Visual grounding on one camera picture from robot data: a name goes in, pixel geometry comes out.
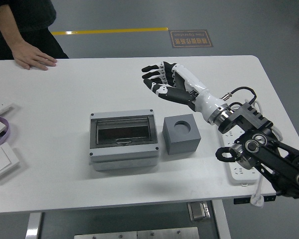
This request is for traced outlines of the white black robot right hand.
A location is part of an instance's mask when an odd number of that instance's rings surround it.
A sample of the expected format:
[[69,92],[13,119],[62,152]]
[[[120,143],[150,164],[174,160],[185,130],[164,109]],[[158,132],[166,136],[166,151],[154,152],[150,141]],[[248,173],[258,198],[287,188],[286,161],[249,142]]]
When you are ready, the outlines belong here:
[[211,125],[220,125],[229,113],[225,101],[211,95],[209,89],[181,64],[161,62],[142,68],[142,72],[145,85],[158,97],[189,106]]

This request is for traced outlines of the person's right hand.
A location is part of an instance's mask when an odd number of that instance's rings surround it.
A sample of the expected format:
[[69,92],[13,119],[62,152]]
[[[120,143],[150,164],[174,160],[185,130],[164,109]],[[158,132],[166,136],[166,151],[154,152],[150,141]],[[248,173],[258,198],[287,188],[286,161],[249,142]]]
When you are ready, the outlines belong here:
[[47,71],[48,67],[55,67],[57,60],[24,40],[11,47],[15,62],[23,69],[30,70],[31,67]]

